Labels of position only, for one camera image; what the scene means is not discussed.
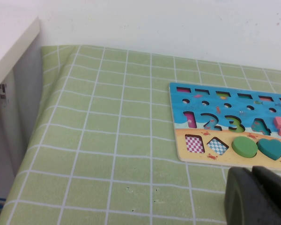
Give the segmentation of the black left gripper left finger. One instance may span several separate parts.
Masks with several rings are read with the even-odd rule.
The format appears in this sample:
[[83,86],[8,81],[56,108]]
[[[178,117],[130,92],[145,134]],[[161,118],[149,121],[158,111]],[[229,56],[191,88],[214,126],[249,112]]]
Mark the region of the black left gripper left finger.
[[229,169],[224,198],[228,225],[265,225],[262,215],[265,202],[252,170]]

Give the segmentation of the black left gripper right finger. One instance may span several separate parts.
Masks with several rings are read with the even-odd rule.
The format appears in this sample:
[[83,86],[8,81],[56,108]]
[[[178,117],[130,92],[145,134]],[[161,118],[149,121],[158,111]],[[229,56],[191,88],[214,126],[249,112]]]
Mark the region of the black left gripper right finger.
[[252,174],[266,201],[262,205],[264,223],[281,225],[281,177],[262,166],[254,166]]

